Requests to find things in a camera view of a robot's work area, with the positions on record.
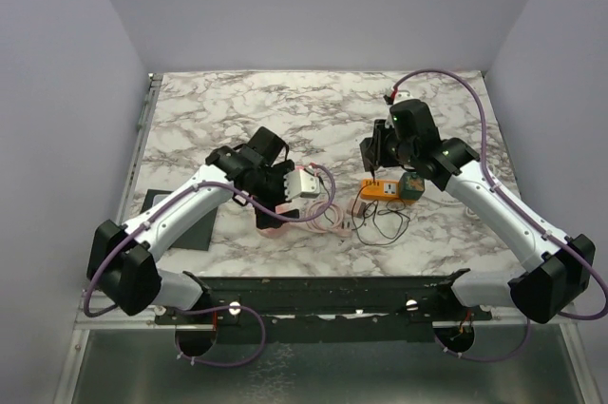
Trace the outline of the orange power strip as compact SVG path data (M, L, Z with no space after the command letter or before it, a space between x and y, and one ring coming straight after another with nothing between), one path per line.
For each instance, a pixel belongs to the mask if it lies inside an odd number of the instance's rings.
M423 191L406 188L398 181L365 179L361 182L359 197L365 201L405 203L417 202L422 198Z

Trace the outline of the green cube socket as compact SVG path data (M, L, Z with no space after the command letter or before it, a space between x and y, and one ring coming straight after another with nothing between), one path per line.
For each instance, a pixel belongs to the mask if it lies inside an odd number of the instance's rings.
M418 201L426 191L425 180L415 172L404 172L397 188L398 197L404 201Z

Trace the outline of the black power adapter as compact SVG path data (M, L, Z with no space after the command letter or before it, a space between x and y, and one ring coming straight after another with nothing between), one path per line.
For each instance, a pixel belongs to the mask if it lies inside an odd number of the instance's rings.
M382 149L374 137L366 138L360 145L363 165L366 171L374 173L381 165Z

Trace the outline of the pink round power hub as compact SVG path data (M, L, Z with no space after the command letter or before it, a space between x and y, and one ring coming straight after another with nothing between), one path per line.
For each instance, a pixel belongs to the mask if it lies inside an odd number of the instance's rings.
M265 228L257 229L260 236L268 239L278 239L286 235L291 230L291 226L288 223L283 223L278 228Z

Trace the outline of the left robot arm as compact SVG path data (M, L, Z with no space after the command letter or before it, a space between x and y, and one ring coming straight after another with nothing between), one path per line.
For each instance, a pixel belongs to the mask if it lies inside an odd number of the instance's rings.
M256 228L278 228L299 215L278 214L285 203L285 178L293 161L279 162L288 145L266 127L234 148L215 149L179 189L139 216L117 224L103 222L95 231L86 276L90 291L100 290L129 316L150 305L177 308L196 323L209 314L210 300L194 276L158 269L162 255L185 232L220 205L252 205Z

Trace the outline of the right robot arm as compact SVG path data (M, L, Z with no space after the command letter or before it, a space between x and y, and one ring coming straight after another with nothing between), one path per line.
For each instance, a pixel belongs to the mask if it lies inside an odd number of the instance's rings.
M522 270L505 275L465 270L436 297L438 312L457 319L470 307L514 307L546 323L584 292L596 247L571 237L515 197L459 138L443 139L428 105L418 99L390 107L360 144L364 168L409 166L470 208L510 249Z

